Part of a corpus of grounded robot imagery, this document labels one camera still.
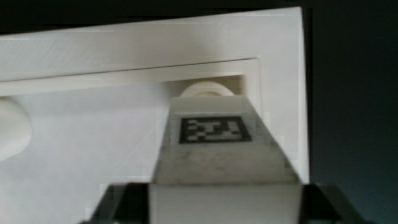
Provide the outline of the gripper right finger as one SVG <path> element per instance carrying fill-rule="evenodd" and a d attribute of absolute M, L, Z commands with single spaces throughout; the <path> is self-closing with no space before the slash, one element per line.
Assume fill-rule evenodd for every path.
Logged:
<path fill-rule="evenodd" d="M 303 186 L 300 224 L 371 224 L 335 185 L 312 183 Z"/>

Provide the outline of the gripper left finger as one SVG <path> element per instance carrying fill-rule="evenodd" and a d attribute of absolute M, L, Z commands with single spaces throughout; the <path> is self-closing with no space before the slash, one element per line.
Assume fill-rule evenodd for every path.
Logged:
<path fill-rule="evenodd" d="M 108 186 L 92 216 L 78 224 L 149 224 L 149 185 L 145 183 Z"/>

